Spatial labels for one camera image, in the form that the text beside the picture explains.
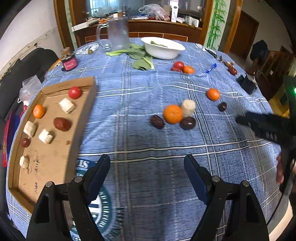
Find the person's right hand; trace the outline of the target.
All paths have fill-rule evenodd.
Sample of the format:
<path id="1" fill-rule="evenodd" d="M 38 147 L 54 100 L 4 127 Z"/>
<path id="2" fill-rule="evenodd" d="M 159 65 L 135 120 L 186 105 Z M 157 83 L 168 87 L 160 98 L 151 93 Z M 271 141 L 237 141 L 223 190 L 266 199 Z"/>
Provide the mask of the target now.
<path id="1" fill-rule="evenodd" d="M 282 184 L 284 181 L 284 174 L 283 174 L 283 164 L 282 164 L 281 153 L 278 155 L 276 160 L 277 160 L 276 183 Z"/>

